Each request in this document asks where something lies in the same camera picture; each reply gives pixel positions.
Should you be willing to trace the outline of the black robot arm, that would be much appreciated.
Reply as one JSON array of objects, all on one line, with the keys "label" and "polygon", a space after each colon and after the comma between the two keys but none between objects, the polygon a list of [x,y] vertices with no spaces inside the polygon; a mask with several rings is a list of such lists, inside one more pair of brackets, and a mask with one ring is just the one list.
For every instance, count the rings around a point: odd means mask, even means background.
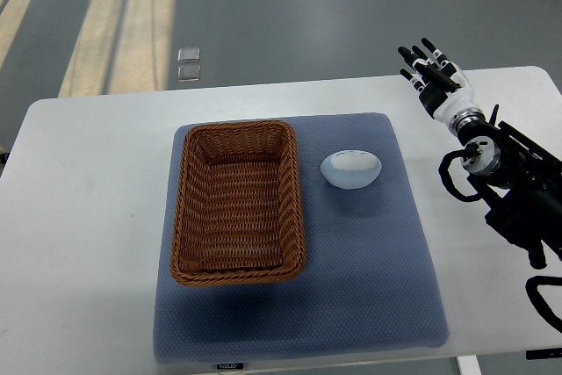
[{"label": "black robot arm", "polygon": [[438,173],[462,202],[483,200],[486,224],[528,253],[530,266],[546,267],[544,246],[561,255],[561,161],[508,123],[467,109],[450,130],[461,149],[445,155]]}]

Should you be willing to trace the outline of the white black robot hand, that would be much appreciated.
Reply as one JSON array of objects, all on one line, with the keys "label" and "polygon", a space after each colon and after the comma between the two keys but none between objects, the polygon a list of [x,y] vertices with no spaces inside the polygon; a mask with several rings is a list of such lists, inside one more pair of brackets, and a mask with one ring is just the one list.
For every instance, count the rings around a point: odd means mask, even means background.
[{"label": "white black robot hand", "polygon": [[411,68],[400,74],[418,93],[428,115],[444,123],[452,132],[465,116],[480,113],[474,103],[474,92],[461,68],[427,38],[424,49],[418,46],[398,47],[398,53]]}]

